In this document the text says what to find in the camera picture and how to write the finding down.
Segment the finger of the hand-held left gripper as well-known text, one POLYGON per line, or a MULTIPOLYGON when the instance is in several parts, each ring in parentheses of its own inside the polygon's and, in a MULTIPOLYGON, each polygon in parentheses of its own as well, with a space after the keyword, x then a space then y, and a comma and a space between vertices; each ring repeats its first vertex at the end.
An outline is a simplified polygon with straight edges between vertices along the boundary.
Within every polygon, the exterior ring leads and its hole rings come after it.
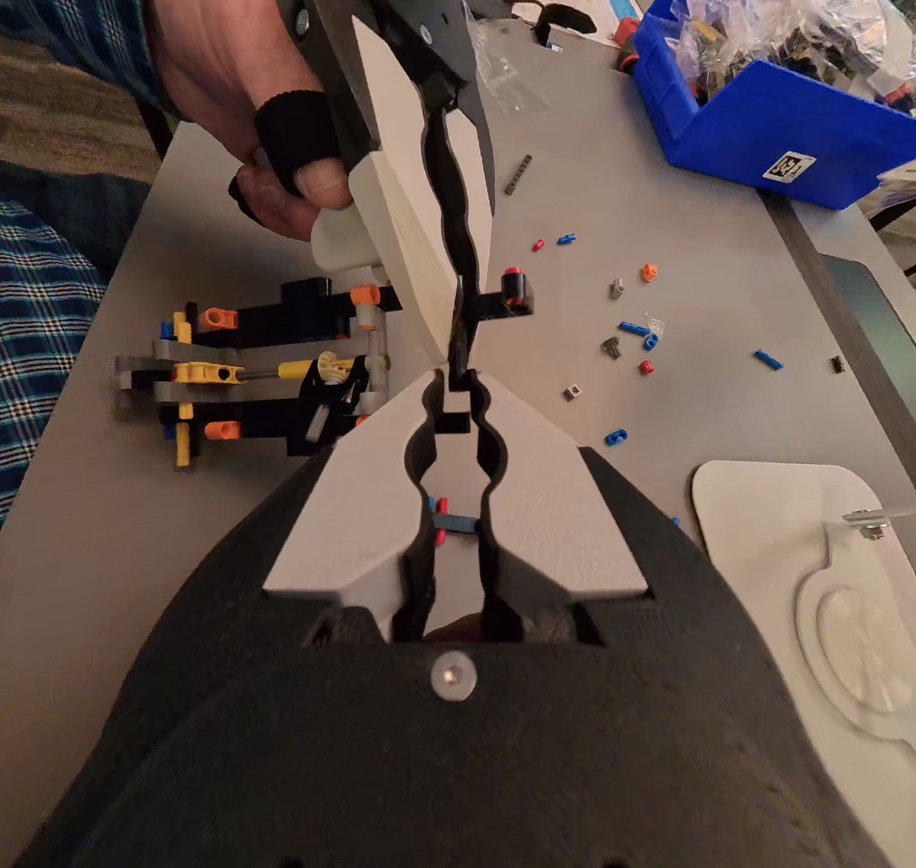
POLYGON ((486 292, 493 210, 477 127, 459 109, 443 117, 443 237, 457 278, 449 354, 463 382, 475 336, 475 298, 486 292))
POLYGON ((352 21, 380 147, 350 171, 353 204, 321 210, 312 256, 331 274, 383 267, 413 338, 441 366, 448 359, 458 284, 422 158, 426 119, 417 89, 387 43, 358 17, 352 21))

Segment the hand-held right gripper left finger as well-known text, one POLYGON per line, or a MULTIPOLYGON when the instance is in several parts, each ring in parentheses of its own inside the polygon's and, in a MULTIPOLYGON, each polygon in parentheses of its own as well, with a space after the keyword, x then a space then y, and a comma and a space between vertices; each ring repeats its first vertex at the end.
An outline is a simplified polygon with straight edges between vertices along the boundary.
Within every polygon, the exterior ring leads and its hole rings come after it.
POLYGON ((435 600, 436 529, 421 485, 436 460, 444 377, 426 372, 339 439, 264 589, 362 607, 418 641, 435 600))

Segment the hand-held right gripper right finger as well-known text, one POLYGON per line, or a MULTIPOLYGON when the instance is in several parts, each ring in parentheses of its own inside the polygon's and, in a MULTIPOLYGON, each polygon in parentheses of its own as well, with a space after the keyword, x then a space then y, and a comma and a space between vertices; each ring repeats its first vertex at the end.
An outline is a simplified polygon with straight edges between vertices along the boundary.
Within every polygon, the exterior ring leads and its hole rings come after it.
POLYGON ((486 372, 467 374, 487 474, 478 525, 483 638, 567 641, 577 606, 647 580, 573 438, 486 372))

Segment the black L-shaped lego beam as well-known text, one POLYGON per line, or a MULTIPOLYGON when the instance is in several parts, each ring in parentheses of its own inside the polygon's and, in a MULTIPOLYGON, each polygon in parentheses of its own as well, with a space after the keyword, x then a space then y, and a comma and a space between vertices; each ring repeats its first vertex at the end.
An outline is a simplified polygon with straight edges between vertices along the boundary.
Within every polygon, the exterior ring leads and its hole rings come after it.
MULTIPOLYGON (((459 277, 458 283, 448 354, 448 391, 470 393, 476 373, 470 369, 469 361, 479 324, 532 314, 534 296, 520 267, 510 267, 502 274, 496 292, 481 293, 474 288, 468 289, 464 286, 463 277, 459 277)), ((450 513, 447 497, 429 499, 429 510, 436 547, 444 545, 449 534, 477 536, 478 519, 450 513)))

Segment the black lego chassis assembly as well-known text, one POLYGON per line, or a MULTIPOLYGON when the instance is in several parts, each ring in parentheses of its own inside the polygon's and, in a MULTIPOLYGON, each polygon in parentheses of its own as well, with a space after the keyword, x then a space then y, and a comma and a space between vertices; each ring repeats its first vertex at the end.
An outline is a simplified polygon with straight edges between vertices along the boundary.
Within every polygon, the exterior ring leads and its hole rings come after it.
POLYGON ((278 302, 199 309, 188 302, 159 326, 148 356, 114 361, 114 389, 149 407, 189 470, 205 442, 274 440, 310 458, 389 398, 386 316, 394 289, 335 293, 331 279, 285 283, 278 302))

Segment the person's left forearm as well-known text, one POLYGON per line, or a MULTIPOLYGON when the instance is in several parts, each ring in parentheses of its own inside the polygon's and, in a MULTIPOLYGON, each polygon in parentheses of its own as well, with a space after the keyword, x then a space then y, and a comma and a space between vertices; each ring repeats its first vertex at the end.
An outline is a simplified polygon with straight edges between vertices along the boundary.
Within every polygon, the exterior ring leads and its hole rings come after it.
POLYGON ((147 0, 1 0, 1 30, 180 117, 156 72, 147 0))

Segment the person's left hand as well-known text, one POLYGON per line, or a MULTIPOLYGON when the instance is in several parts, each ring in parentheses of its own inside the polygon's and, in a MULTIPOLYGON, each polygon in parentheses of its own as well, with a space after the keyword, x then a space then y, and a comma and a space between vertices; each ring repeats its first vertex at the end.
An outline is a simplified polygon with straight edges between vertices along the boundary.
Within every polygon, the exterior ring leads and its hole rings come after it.
POLYGON ((270 232, 309 242, 322 208, 351 201, 337 157, 305 165, 296 197, 258 165, 257 110, 282 93, 321 92, 292 43, 277 0, 146 0, 156 72, 181 118, 198 124, 241 163, 240 196, 270 232))

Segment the empty clear plastic bag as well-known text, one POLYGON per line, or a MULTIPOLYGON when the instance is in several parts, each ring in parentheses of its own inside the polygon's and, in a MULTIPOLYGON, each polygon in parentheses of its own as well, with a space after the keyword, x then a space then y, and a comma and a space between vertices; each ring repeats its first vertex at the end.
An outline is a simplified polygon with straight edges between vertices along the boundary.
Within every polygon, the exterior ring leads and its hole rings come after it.
POLYGON ((525 22, 471 18, 467 30, 478 79, 504 117, 533 116, 551 109, 535 84, 537 63, 531 54, 535 45, 525 22))

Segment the white book stand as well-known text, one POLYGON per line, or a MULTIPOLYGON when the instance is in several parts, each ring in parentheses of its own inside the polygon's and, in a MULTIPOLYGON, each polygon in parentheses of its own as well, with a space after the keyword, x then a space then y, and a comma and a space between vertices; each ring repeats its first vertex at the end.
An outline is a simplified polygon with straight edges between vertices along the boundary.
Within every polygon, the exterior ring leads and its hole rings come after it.
POLYGON ((835 465, 713 461, 693 504, 812 740, 843 730, 914 751, 913 506, 882 508, 835 465))

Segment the red and black plastic part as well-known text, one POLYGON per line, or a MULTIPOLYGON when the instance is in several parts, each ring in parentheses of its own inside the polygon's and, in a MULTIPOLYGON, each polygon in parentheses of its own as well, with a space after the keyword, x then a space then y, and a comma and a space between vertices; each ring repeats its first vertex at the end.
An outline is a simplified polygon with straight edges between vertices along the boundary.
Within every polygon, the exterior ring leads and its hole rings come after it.
POLYGON ((635 64, 638 61, 638 52, 635 49, 635 33, 640 23, 641 19, 638 17, 624 17, 619 21, 614 33, 614 42, 618 46, 614 69, 626 75, 633 75, 635 64))

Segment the blue storage bin with tag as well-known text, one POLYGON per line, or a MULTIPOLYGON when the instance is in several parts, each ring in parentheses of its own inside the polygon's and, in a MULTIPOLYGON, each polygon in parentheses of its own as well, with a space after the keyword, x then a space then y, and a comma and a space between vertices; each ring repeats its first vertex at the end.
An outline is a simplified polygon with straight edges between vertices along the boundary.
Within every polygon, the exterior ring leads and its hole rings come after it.
POLYGON ((634 36, 634 79, 671 165, 830 210, 914 160, 914 118, 752 61, 699 105, 676 64, 672 6, 654 0, 634 36))

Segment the person's plaid shirt torso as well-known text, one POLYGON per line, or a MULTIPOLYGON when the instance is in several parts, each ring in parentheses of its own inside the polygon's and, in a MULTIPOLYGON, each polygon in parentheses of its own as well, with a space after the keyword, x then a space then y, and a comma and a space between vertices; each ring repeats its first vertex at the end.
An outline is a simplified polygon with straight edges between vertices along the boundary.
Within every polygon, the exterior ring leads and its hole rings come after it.
POLYGON ((99 271, 33 211, 1 200, 1 521, 101 304, 99 271))

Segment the pile of clear parts bags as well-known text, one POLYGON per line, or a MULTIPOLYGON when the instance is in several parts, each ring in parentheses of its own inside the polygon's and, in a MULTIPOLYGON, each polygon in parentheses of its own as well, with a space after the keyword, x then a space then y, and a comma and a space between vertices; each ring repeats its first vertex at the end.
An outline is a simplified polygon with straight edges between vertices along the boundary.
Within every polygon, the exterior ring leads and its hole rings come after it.
POLYGON ((889 0, 684 0, 671 13, 669 47, 699 105, 765 61, 914 116, 914 24, 889 0))

